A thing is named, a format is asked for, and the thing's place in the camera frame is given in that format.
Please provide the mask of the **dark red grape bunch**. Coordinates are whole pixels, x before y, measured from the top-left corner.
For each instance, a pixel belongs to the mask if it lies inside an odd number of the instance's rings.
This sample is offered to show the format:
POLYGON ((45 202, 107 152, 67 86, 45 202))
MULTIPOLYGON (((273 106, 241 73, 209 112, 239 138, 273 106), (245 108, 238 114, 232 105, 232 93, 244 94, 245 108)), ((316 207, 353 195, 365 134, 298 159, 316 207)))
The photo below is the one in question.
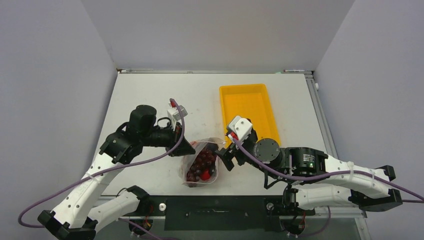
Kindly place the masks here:
POLYGON ((212 147, 204 147, 199 154, 194 158, 194 162, 189 165, 188 171, 185 174, 185 180, 189 183, 211 183, 217 176, 217 155, 212 147), (209 181, 202 181, 200 175, 205 171, 210 170, 212 173, 209 181))

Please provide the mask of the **clear pink-dotted zip bag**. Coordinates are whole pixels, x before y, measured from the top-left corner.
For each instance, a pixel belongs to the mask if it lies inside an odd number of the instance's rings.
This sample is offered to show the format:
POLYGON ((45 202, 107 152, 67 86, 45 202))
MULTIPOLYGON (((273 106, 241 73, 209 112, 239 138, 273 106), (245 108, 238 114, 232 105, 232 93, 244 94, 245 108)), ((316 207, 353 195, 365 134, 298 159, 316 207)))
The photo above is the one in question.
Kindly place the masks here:
POLYGON ((194 162, 195 157, 200 153, 200 151, 204 147, 212 147, 212 150, 215 152, 216 150, 220 150, 221 148, 223 148, 226 145, 226 142, 218 137, 209 137, 209 138, 192 141, 190 144, 194 148, 195 154, 186 155, 181 159, 179 176, 182 179, 182 184, 188 188, 200 188, 200 187, 213 184, 219 177, 219 168, 222 163, 221 159, 218 156, 217 156, 218 163, 216 164, 217 173, 216 173, 215 179, 212 182, 210 183, 187 182, 186 173, 189 169, 189 165, 194 162))

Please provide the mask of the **red tomato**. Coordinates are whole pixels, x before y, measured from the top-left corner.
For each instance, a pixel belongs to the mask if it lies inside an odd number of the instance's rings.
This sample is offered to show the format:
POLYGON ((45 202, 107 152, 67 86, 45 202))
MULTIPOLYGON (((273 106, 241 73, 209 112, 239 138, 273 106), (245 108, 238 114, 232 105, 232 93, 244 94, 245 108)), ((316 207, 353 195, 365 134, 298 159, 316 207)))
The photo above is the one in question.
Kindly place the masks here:
POLYGON ((202 181, 207 182, 211 179, 212 173, 210 170, 207 169, 199 177, 202 181))

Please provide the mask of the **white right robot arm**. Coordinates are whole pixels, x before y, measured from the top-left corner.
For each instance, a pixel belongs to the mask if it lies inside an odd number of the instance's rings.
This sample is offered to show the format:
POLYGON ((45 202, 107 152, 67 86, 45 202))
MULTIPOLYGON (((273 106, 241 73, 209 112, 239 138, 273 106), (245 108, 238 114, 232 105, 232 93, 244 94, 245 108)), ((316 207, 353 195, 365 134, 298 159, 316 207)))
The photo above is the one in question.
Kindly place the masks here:
POLYGON ((385 212, 402 205, 399 190, 389 183, 396 178, 394 168, 376 169, 341 161, 309 147, 281 147, 271 138, 259 139, 255 130, 241 141, 216 150, 228 171, 237 164, 249 164, 264 174, 264 188, 278 182, 287 186, 282 207, 289 214, 322 206, 356 206, 362 211, 385 212))

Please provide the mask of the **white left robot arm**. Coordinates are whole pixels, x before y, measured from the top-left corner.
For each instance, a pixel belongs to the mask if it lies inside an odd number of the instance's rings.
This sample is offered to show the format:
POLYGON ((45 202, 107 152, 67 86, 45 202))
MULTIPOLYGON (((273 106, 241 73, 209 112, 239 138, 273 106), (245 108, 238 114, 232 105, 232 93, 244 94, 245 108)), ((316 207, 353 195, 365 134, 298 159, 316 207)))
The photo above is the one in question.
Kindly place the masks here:
POLYGON ((59 240, 92 240, 102 228, 118 218, 148 211, 150 196, 134 185, 118 197, 97 205, 105 189, 145 147, 164 148, 167 156, 192 155, 194 148, 184 137, 187 111, 175 101, 170 102, 168 124, 159 126, 157 111, 139 105, 129 120, 107 136, 84 177, 71 187, 66 198, 52 210, 44 210, 38 222, 59 240))

